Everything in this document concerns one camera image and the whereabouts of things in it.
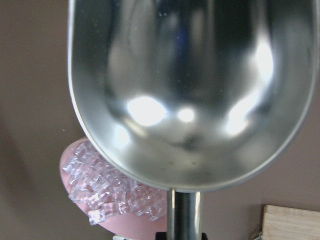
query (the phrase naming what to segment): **metal handle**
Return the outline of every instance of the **metal handle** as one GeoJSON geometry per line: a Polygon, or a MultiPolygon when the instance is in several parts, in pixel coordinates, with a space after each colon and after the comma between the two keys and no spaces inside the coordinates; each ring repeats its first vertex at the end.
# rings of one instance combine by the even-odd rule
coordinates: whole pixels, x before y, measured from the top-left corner
{"type": "Polygon", "coordinates": [[[167,240],[201,240],[202,193],[167,193],[167,240]]]}

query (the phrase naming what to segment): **wooden block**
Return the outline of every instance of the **wooden block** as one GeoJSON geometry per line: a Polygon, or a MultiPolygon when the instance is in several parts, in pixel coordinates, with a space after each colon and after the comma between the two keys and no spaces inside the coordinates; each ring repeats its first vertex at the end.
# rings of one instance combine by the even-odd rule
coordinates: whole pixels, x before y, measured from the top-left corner
{"type": "Polygon", "coordinates": [[[320,212],[266,205],[263,240],[320,240],[320,212]]]}

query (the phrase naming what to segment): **ice scoop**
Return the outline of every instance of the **ice scoop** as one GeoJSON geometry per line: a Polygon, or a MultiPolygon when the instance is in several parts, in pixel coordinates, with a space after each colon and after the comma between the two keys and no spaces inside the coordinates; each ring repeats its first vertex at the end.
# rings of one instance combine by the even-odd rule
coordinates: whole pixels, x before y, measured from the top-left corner
{"type": "Polygon", "coordinates": [[[239,184],[301,125],[317,0],[70,0],[68,75],[87,137],[168,190],[170,240],[201,237],[202,192],[239,184]]]}

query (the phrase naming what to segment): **beige wall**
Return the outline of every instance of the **beige wall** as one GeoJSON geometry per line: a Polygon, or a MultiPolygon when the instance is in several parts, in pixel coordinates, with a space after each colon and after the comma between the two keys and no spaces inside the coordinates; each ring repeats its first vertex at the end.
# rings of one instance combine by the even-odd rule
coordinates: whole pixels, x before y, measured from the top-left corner
{"type": "MultiPolygon", "coordinates": [[[[0,240],[108,236],[69,201],[58,171],[64,148],[83,136],[67,83],[67,13],[66,0],[0,1],[0,240]]],[[[318,87],[303,128],[272,166],[205,194],[209,239],[248,240],[264,204],[320,211],[319,107],[318,87]]]]}

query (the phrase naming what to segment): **pink plate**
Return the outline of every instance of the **pink plate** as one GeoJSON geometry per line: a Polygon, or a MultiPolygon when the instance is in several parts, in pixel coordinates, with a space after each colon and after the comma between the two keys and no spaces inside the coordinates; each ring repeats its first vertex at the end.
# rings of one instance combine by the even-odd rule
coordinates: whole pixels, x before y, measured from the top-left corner
{"type": "MultiPolygon", "coordinates": [[[[69,156],[72,155],[80,143],[87,141],[87,138],[81,138],[70,144],[62,153],[60,159],[60,176],[66,191],[71,191],[71,186],[68,184],[69,175],[62,169],[69,156]]],[[[88,206],[83,203],[76,205],[88,215],[88,206]]],[[[134,213],[126,213],[124,215],[111,216],[105,222],[99,223],[100,226],[107,229],[116,235],[123,236],[132,240],[153,240],[156,232],[167,231],[167,219],[162,217],[156,221],[149,221],[145,215],[136,216],[134,213]]]]}

